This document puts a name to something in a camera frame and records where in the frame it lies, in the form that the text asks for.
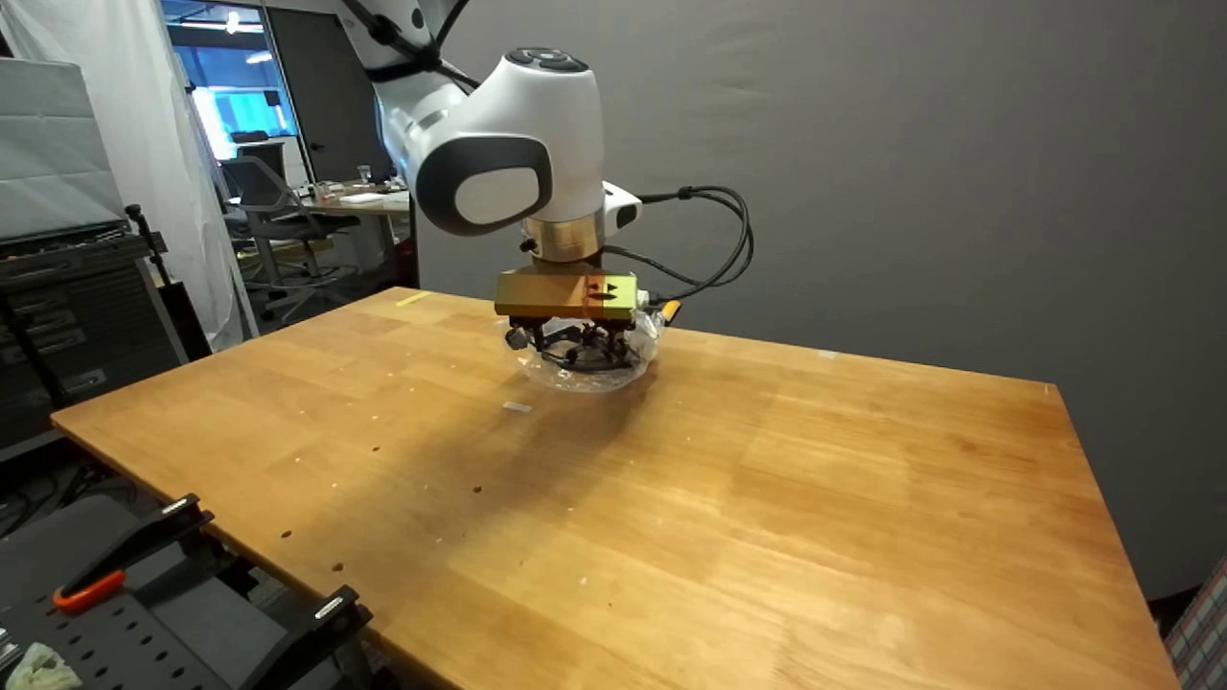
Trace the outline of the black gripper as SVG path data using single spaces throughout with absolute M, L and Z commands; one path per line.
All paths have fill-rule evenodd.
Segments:
M 495 289 L 495 310 L 505 320 L 600 320 L 628 324 L 641 289 L 628 273 L 505 273 Z

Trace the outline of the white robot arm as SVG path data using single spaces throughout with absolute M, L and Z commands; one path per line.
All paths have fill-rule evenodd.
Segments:
M 443 57 L 463 4 L 438 32 L 413 12 L 341 0 L 376 94 L 376 131 L 417 211 L 462 238 L 525 225 L 531 265 L 495 289 L 495 310 L 509 324 L 628 324 L 646 307 L 641 289 L 603 273 L 600 252 L 641 198 L 605 175 L 596 69 L 554 48 L 516 48 L 476 81 Z

